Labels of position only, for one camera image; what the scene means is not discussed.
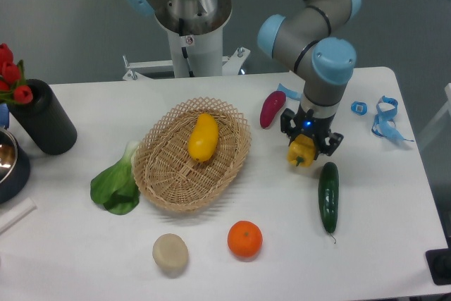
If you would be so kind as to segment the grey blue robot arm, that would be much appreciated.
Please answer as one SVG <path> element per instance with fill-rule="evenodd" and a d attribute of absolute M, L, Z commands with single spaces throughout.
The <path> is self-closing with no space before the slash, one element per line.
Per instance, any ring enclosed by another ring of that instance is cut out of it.
<path fill-rule="evenodd" d="M 231 0 L 126 0 L 166 31 L 178 78 L 219 76 L 223 72 L 223 26 Z M 303 0 L 298 16 L 274 15 L 262 24 L 257 44 L 270 58 L 304 81 L 297 111 L 285 110 L 280 129 L 289 137 L 288 161 L 308 166 L 330 156 L 342 142 L 331 123 L 357 59 L 354 47 L 333 31 L 359 11 L 362 0 Z"/>

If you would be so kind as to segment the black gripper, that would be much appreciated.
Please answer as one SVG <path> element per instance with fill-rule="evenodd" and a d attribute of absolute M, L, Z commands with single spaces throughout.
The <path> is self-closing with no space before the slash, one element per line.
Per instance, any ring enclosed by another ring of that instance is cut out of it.
<path fill-rule="evenodd" d="M 342 134 L 330 131 L 332 120 L 332 106 L 300 104 L 296 114 L 289 108 L 284 109 L 280 115 L 280 131 L 287 135 L 289 144 L 299 135 L 311 138 L 317 160 L 320 154 L 331 156 L 344 139 Z"/>

